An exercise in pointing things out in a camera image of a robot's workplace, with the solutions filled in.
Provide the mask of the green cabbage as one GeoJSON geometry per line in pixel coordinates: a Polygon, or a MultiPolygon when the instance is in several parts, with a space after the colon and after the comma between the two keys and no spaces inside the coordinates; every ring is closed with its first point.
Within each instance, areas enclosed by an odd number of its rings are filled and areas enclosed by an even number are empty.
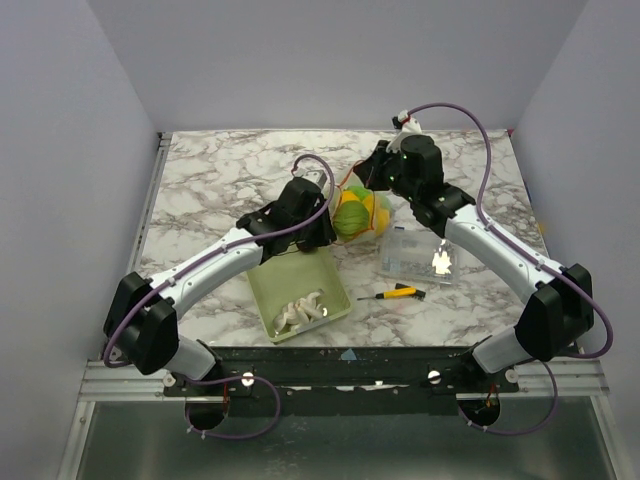
{"type": "Polygon", "coordinates": [[[369,213],[362,203],[347,201],[336,209],[332,223],[339,236],[349,239],[368,228],[369,213]]]}

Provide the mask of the clear zip bag orange zipper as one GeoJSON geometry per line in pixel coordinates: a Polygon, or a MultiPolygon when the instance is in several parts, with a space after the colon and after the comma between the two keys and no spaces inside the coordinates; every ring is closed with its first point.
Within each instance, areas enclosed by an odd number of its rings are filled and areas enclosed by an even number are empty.
{"type": "Polygon", "coordinates": [[[341,244],[373,242],[391,225],[394,207],[385,192],[365,186],[355,173],[355,162],[336,176],[336,186],[329,206],[331,225],[341,244]]]}

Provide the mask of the yellow squash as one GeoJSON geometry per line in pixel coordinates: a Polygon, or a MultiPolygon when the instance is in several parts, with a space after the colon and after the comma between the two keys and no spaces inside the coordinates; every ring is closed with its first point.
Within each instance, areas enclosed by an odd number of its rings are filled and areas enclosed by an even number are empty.
{"type": "Polygon", "coordinates": [[[378,200],[375,193],[370,193],[362,200],[363,206],[368,211],[371,218],[376,215],[376,211],[380,206],[380,201],[378,200]]]}

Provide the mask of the light green pepper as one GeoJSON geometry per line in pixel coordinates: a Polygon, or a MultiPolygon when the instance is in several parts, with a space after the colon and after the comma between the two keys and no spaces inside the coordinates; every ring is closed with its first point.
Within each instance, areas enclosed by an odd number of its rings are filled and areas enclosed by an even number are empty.
{"type": "Polygon", "coordinates": [[[360,202],[364,202],[366,198],[373,194],[371,190],[357,185],[348,187],[346,191],[352,193],[360,202]]]}

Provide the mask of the orange fruit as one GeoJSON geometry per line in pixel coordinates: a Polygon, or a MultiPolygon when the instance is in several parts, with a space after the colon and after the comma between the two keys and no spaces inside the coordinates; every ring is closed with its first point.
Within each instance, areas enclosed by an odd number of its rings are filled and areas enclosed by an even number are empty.
{"type": "Polygon", "coordinates": [[[391,211],[386,208],[377,208],[374,214],[374,232],[381,236],[391,223],[391,211]]]}

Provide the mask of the green perforated plastic basket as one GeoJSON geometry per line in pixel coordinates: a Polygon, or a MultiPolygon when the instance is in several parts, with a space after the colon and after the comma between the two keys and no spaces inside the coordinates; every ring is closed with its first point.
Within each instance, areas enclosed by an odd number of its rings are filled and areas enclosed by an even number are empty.
{"type": "Polygon", "coordinates": [[[248,272],[267,337],[273,344],[329,325],[352,311],[352,301],[327,247],[289,249],[248,272]]]}

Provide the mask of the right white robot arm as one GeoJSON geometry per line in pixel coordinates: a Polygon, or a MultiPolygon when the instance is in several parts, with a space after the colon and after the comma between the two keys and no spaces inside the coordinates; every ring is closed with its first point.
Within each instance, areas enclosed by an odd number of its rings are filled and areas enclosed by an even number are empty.
{"type": "Polygon", "coordinates": [[[522,301],[518,322],[476,345],[461,365],[467,389],[485,390],[496,372],[519,362],[549,361],[593,327],[590,273],[579,264],[562,266],[481,217],[469,194],[445,182],[442,152],[431,137],[381,140],[354,172],[366,187],[406,200],[422,226],[472,254],[522,301]]]}

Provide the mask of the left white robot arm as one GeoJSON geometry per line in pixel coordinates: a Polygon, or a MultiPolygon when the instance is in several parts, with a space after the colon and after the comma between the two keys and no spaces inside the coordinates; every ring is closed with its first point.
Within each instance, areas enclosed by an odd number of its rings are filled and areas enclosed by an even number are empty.
{"type": "Polygon", "coordinates": [[[222,380],[213,351],[182,337],[178,321],[203,297],[237,275],[285,253],[327,246],[336,235],[328,208],[332,196],[302,177],[290,180],[279,198],[242,216],[223,237],[200,254],[150,278],[126,275],[118,284],[103,330],[103,361],[134,365],[143,375],[166,369],[187,378],[201,395],[214,393],[222,380]]]}

